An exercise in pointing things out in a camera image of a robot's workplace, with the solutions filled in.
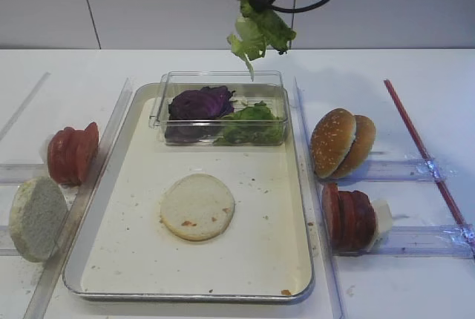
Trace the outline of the green lettuce leaf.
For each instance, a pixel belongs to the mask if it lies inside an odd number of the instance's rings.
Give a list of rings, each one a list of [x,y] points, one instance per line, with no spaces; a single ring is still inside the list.
[[[253,81],[255,71],[251,61],[265,57],[268,46],[279,54],[289,50],[297,33],[273,10],[256,11],[250,0],[239,0],[240,16],[235,21],[237,34],[226,37],[231,52],[244,61]]]

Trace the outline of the green lettuce in container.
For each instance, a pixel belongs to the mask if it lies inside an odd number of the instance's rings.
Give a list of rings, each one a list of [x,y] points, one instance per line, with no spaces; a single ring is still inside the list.
[[[214,145],[280,145],[284,126],[264,101],[221,118],[227,121]]]

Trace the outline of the meat patties stack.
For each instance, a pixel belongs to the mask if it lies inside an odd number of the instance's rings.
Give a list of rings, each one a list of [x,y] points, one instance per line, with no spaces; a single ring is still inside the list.
[[[334,250],[362,251],[370,245],[376,234],[376,213],[365,193],[339,191],[336,183],[327,183],[322,206]]]

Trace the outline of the clear tomato track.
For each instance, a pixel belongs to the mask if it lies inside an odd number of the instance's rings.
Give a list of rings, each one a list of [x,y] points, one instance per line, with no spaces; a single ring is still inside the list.
[[[1,185],[18,185],[34,177],[47,176],[45,164],[5,164],[0,167]]]

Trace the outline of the clear plastic container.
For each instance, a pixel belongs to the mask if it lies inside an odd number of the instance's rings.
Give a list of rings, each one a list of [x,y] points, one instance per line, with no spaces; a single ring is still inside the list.
[[[173,98],[183,91],[200,90],[205,86],[213,88],[222,85],[225,85],[230,91],[235,91],[231,98],[234,106],[233,112],[264,101],[272,113],[281,119],[284,126],[282,143],[284,142],[289,126],[289,103],[282,76],[275,70],[257,71],[253,81],[247,72],[169,72],[163,75],[159,83],[157,97],[149,117],[150,127],[157,129],[160,140],[167,145],[214,145],[213,142],[221,136],[227,121],[222,121],[222,117],[215,120],[170,121],[168,106]],[[170,125],[209,126],[217,128],[217,132],[215,135],[209,135],[197,142],[174,143],[168,142],[165,138],[166,129]]]

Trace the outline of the purple cabbage leaf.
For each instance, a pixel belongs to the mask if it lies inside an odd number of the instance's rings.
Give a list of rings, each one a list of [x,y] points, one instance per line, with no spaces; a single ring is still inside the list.
[[[215,120],[234,111],[231,102],[235,91],[225,85],[202,87],[200,90],[187,90],[173,98],[168,106],[170,121]],[[192,143],[215,135],[217,128],[209,126],[168,126],[165,138],[168,142]]]

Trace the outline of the front sesame bun top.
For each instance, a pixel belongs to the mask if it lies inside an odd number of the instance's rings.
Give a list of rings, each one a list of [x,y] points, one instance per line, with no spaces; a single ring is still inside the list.
[[[314,172],[328,178],[343,162],[356,137],[356,118],[343,108],[325,114],[314,127],[310,139]]]

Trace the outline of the sesame bun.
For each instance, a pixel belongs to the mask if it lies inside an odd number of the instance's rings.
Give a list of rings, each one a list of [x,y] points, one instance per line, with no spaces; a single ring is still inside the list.
[[[348,154],[331,177],[340,179],[351,174],[366,160],[376,139],[376,126],[372,119],[355,115],[356,135]]]
[[[314,127],[310,139],[314,172],[328,178],[343,162],[356,137],[356,118],[343,108],[325,114]]]

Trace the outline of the rear sesame bun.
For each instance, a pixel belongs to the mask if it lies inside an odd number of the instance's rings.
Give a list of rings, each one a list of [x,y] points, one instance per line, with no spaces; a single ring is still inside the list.
[[[356,135],[348,154],[331,177],[340,179],[351,174],[366,160],[376,139],[376,126],[372,119],[355,115]]]

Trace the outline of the clear bun track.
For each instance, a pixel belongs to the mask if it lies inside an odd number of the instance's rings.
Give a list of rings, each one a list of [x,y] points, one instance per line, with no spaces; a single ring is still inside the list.
[[[440,182],[456,172],[435,159],[369,160],[363,165],[362,179],[396,182]]]

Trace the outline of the metal baking tray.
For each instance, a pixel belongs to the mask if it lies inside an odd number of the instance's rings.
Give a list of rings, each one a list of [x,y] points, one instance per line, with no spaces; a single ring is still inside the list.
[[[148,118],[158,84],[134,95],[70,251],[63,281],[97,300],[285,303],[312,289],[314,270],[293,136],[277,147],[173,147]],[[173,235],[162,195],[196,173],[235,199],[227,230],[207,241]]]

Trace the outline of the clear patty track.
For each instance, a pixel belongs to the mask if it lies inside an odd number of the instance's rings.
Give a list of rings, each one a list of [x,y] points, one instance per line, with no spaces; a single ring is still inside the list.
[[[392,257],[474,258],[474,230],[471,226],[394,226],[376,237],[368,249],[334,250],[337,256],[366,254]]]

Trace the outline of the red plastic rail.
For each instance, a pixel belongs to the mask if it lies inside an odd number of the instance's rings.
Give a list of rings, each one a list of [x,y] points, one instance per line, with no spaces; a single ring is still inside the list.
[[[422,138],[420,137],[409,114],[404,108],[402,101],[400,100],[395,88],[393,87],[392,82],[389,79],[385,79],[384,86],[390,94],[390,97],[393,100],[393,103],[396,106],[396,109],[399,112],[399,115],[402,118],[402,121],[404,122],[405,127],[409,132],[413,142],[415,143],[420,155],[422,156],[422,159],[425,161],[425,165],[428,168],[433,180],[435,181],[436,186],[439,189],[439,193],[442,195],[442,198],[444,199],[448,209],[450,210],[452,217],[456,221],[456,224],[462,228],[462,234],[465,242],[470,246],[471,252],[472,254],[474,254],[474,232],[470,230],[469,224],[465,221],[465,218],[462,215],[459,206],[456,204],[456,201],[453,198],[448,186],[442,179],[439,166],[433,161],[432,156],[426,149]]]

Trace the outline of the clear rail of tray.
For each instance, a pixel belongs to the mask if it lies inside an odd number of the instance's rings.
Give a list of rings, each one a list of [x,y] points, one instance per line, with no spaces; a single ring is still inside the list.
[[[68,252],[71,249],[85,212],[88,210],[91,198],[96,192],[99,179],[106,168],[132,93],[133,86],[131,80],[126,79],[108,124],[102,132],[99,149],[91,164],[89,175],[86,181],[79,187],[72,206],[63,221],[61,231],[56,238],[56,252],[43,266],[43,272],[25,311],[25,318],[43,318],[45,316],[50,299],[68,258]]]
[[[325,278],[327,281],[327,288],[330,296],[330,305],[332,318],[346,318],[344,304],[341,299],[341,291],[338,283],[338,274],[335,272],[336,267],[330,243],[327,236],[327,228],[324,220],[324,213],[321,207],[321,186],[318,184],[317,178],[313,171],[313,161],[310,154],[310,136],[307,127],[306,116],[304,112],[303,93],[299,88],[297,79],[293,79],[293,88],[295,95],[295,102],[298,114],[299,128],[301,138],[303,140],[303,148],[306,158],[307,173],[309,178],[310,193],[314,202],[314,213],[317,222],[319,253],[323,261]]]

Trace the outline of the clear rail left of tray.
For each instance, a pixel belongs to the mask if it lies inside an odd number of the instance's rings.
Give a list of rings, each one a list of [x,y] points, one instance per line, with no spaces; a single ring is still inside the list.
[[[85,212],[88,210],[91,198],[96,192],[99,179],[106,168],[132,93],[133,86],[131,80],[126,79],[108,124],[102,132],[99,149],[91,164],[89,175],[86,181],[79,187],[72,206],[63,221],[61,231],[56,238],[56,252],[43,266],[43,272],[25,311],[25,318],[43,318],[45,316],[50,299],[68,258],[68,252],[71,249]]]

